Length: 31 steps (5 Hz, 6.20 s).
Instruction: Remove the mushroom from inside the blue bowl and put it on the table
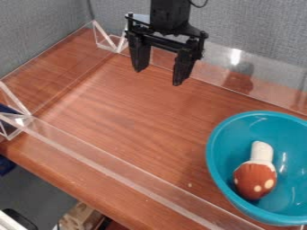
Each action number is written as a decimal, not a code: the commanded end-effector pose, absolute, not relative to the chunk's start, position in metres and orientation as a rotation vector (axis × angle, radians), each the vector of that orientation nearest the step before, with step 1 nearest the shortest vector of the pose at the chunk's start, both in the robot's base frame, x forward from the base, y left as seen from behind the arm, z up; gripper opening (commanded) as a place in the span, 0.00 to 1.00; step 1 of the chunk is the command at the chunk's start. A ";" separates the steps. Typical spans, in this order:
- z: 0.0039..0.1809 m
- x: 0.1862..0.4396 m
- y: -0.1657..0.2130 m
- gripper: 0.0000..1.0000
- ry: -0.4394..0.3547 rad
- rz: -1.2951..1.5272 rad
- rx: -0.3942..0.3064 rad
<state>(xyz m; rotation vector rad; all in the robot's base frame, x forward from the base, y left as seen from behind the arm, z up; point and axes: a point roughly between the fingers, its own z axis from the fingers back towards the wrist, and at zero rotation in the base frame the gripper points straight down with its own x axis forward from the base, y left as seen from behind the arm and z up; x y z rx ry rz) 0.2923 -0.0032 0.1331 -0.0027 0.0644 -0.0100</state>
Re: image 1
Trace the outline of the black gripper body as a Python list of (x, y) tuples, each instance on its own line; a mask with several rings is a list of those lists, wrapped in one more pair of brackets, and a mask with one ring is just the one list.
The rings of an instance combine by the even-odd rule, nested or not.
[(203, 56), (209, 34), (190, 23), (191, 7), (203, 8), (207, 2), (194, 0), (150, 0), (150, 14), (129, 13), (126, 37), (134, 33), (142, 36), (151, 47), (175, 53), (181, 49), (194, 51), (195, 59)]

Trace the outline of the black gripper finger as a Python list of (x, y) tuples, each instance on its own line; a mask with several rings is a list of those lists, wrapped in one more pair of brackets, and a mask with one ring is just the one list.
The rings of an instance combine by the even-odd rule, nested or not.
[(173, 85), (179, 86), (190, 77), (195, 66), (194, 51), (190, 49), (181, 49), (173, 69)]
[(143, 71), (149, 67), (151, 46), (146, 43), (142, 36), (129, 34), (129, 48), (131, 53), (133, 66), (137, 72)]

